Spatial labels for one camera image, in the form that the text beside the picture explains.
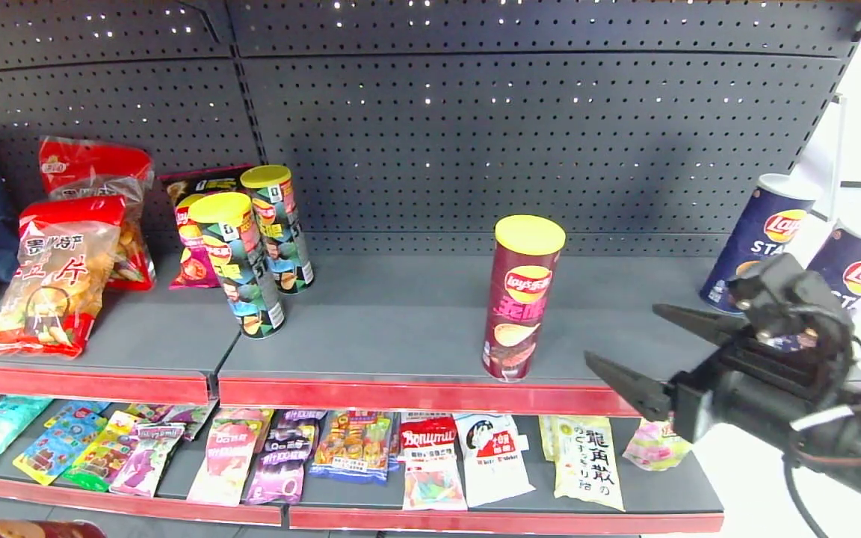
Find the store shelf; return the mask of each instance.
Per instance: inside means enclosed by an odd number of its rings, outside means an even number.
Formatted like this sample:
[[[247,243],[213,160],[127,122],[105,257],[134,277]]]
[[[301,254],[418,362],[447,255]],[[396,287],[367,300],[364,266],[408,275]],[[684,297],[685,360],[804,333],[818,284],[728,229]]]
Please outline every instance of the store shelf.
[[[537,419],[517,416],[516,423],[530,440],[531,448],[524,453],[524,460],[530,484],[536,491],[468,512],[406,512],[401,510],[403,472],[393,473],[386,486],[358,486],[307,477],[301,503],[289,508],[290,528],[498,534],[668,534],[720,530],[723,508],[696,457],[687,457],[676,469],[662,473],[643,471],[618,457],[626,508],[626,513],[620,513],[601,504],[554,498],[555,470],[540,452]],[[622,449],[638,421],[613,419],[611,423],[614,445]]]
[[[0,357],[0,395],[208,402],[209,376],[238,330],[220,290],[168,290],[177,270],[178,256],[164,256],[152,291],[106,290],[105,307],[79,358]]]
[[[522,382],[481,367],[491,256],[317,256],[284,330],[241,338],[219,371],[225,405],[632,416],[584,365],[594,350],[657,379],[713,350],[650,312],[701,307],[704,258],[564,256]]]
[[[212,523],[281,525],[279,507],[213,507],[207,504],[192,504],[185,500],[194,481],[195,473],[205,459],[206,436],[204,432],[195,442],[182,442],[171,457],[154,498],[132,497],[99,493],[79,489],[59,477],[51,486],[41,486],[13,466],[13,460],[21,454],[44,431],[43,423],[54,415],[64,401],[52,405],[0,456],[0,497],[14,498],[28,503],[48,504],[52,507],[76,507],[175,520]],[[103,413],[110,415],[124,404],[113,404]]]

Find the purple candy bag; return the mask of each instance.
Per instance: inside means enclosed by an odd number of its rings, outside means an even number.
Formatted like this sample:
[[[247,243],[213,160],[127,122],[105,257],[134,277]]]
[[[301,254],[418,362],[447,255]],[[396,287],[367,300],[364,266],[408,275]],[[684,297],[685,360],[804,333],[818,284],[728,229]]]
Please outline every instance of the purple candy bag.
[[[310,456],[311,442],[300,430],[272,430],[257,460],[245,504],[297,504],[304,488],[304,462]]]

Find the yellow plastic lid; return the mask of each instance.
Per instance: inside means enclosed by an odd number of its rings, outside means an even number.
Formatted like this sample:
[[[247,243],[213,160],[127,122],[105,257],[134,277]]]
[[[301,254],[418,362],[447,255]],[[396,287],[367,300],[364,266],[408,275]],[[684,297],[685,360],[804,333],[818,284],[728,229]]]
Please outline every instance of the yellow plastic lid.
[[[188,218],[200,224],[221,222],[240,226],[250,211],[250,198],[242,193],[209,194],[188,208]]]
[[[564,248],[567,233],[556,222],[532,214],[503,217],[493,227],[504,248],[526,256],[546,256]]]
[[[247,188],[262,188],[277,185],[291,179],[291,171],[281,164],[266,164],[254,167],[241,174],[241,184]]]

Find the upper shelf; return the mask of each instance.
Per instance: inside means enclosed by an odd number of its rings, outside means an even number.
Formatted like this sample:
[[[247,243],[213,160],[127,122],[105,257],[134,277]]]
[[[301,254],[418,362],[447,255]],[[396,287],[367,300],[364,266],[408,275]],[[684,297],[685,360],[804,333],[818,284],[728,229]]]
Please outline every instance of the upper shelf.
[[[652,303],[700,307],[711,259],[563,256],[535,362],[495,381],[481,354],[491,256],[317,256],[283,331],[241,338],[219,371],[224,405],[636,415],[584,365],[594,350],[667,379],[710,344]]]
[[[238,330],[220,290],[168,290],[178,256],[158,260],[147,293],[105,292],[86,351],[74,360],[1,356],[0,395],[205,404]]]

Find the gray metal shelf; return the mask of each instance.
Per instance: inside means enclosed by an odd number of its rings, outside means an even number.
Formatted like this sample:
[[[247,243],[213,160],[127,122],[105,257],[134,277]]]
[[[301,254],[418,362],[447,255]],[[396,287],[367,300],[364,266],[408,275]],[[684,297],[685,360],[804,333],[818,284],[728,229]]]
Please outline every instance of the gray metal shelf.
[[[700,307],[713,260],[564,256],[533,368],[507,385],[481,367],[489,256],[361,254],[316,256],[284,330],[235,343],[218,372],[226,405],[635,415],[584,350],[657,379],[713,350],[650,312]]]

